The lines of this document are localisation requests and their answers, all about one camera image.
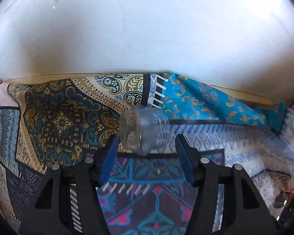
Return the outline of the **clear glass jar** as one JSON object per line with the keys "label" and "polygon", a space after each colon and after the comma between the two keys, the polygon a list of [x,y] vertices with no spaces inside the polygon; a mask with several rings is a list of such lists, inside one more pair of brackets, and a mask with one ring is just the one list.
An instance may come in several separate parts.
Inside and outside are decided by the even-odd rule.
{"label": "clear glass jar", "polygon": [[169,119],[158,108],[136,105],[119,118],[119,139],[125,150],[141,156],[163,153],[167,147]]}

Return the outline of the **patchwork patterned tablecloth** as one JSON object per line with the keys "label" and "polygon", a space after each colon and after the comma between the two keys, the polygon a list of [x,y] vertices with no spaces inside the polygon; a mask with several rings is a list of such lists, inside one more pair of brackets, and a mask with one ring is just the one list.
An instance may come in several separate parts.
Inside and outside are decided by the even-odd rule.
{"label": "patchwork patterned tablecloth", "polygon": [[[141,156],[122,147],[119,118],[136,105],[167,115],[163,153]],[[179,134],[217,165],[242,165],[269,211],[281,192],[294,193],[294,111],[282,103],[249,107],[171,73],[0,82],[0,234],[20,234],[49,169],[93,157],[112,135],[119,139],[116,160],[96,190],[109,234],[186,234],[199,189],[184,176]],[[294,218],[275,225],[276,234],[294,234]]]}

